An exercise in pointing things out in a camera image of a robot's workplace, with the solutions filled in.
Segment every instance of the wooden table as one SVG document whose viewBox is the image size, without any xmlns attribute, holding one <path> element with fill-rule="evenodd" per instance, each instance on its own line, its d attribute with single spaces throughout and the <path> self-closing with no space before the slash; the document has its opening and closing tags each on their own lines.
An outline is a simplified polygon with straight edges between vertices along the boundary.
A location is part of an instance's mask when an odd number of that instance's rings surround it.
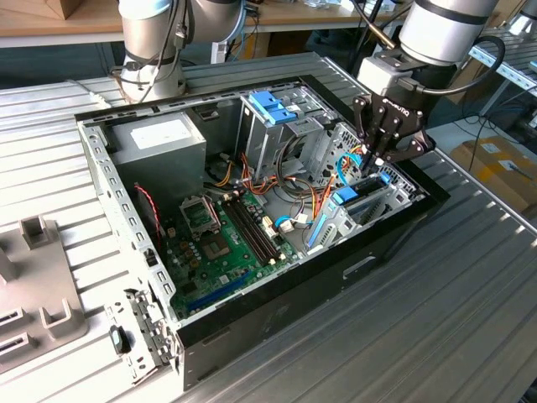
<svg viewBox="0 0 537 403">
<path fill-rule="evenodd" d="M 378 21 L 388 17 L 381 14 Z M 356 28 L 359 20 L 356 12 L 339 6 L 314 9 L 300 1 L 267 0 L 260 6 L 258 32 Z M 248 18 L 245 32 L 252 32 L 254 25 Z M 115 0 L 85 0 L 66 21 L 0 10 L 0 48 L 118 40 L 123 40 L 123 32 Z"/>
</svg>

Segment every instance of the blue latch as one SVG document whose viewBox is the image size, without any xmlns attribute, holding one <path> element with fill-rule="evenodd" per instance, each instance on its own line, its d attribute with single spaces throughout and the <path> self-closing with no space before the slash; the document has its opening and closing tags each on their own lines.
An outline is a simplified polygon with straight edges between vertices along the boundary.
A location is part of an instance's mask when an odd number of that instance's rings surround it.
<svg viewBox="0 0 537 403">
<path fill-rule="evenodd" d="M 248 100 L 272 124 L 281 124 L 296 120 L 296 113 L 285 109 L 284 104 L 268 91 L 254 92 Z"/>
<path fill-rule="evenodd" d="M 334 199 L 334 202 L 336 202 L 339 205 L 345 204 L 352 199 L 356 199 L 357 197 L 358 197 L 358 194 L 351 187 L 344 187 L 334 192 L 334 195 L 332 196 L 332 198 Z"/>
<path fill-rule="evenodd" d="M 380 179 L 382 179 L 382 181 L 386 185 L 392 180 L 392 178 L 390 178 L 389 175 L 386 172 L 381 172 L 380 173 Z"/>
</svg>

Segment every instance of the robotic arm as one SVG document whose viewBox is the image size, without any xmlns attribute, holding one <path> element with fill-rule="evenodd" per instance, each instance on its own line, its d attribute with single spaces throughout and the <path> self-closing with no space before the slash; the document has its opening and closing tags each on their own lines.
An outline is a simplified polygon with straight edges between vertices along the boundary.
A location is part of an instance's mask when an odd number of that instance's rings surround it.
<svg viewBox="0 0 537 403">
<path fill-rule="evenodd" d="M 222 42 L 242 29 L 245 0 L 120 0 L 126 57 L 117 80 L 132 103 L 185 91 L 180 51 Z"/>
<path fill-rule="evenodd" d="M 388 46 L 393 49 L 364 59 L 358 80 L 372 94 L 354 100 L 357 132 L 365 144 L 362 171 L 368 173 L 385 161 L 409 160 L 432 150 L 435 143 L 423 127 L 440 96 L 463 92 L 499 67 L 505 52 L 503 42 L 495 37 L 477 38 L 497 2 L 416 0 L 399 35 L 400 47 Z M 496 63 L 472 83 L 446 89 L 456 63 L 483 41 L 499 48 Z M 408 143 L 401 147 L 405 138 Z"/>
</svg>

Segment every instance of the chip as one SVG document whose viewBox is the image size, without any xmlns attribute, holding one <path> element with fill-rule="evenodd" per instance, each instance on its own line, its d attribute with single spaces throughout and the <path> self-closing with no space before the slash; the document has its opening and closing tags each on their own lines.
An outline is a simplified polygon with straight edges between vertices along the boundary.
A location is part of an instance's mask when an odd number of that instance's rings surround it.
<svg viewBox="0 0 537 403">
<path fill-rule="evenodd" d="M 231 252 L 221 233 L 205 237 L 200 241 L 201 250 L 209 260 L 218 259 Z"/>
<path fill-rule="evenodd" d="M 181 291 L 183 291 L 183 294 L 190 294 L 191 292 L 194 292 L 198 289 L 198 287 L 196 287 L 196 284 L 194 284 L 193 281 L 189 282 L 189 283 L 186 283 L 184 285 L 181 286 Z"/>
</svg>

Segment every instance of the white label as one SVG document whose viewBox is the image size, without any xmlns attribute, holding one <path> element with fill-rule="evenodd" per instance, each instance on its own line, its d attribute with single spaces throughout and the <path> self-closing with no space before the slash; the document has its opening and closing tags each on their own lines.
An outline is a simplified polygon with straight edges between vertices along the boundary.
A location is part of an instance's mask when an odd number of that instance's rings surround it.
<svg viewBox="0 0 537 403">
<path fill-rule="evenodd" d="M 487 151 L 489 154 L 494 154 L 494 153 L 499 153 L 501 152 L 501 149 L 499 149 L 498 147 L 496 147 L 496 144 L 492 144 L 492 143 L 485 143 L 485 144 L 481 144 L 481 146 L 485 149 L 485 151 Z"/>
<path fill-rule="evenodd" d="M 139 149 L 148 149 L 172 141 L 188 139 L 190 133 L 185 124 L 177 119 L 152 124 L 145 128 L 134 128 L 131 136 Z"/>
<path fill-rule="evenodd" d="M 510 160 L 498 161 L 498 163 L 506 170 L 515 170 L 518 168 L 518 166 Z"/>
</svg>

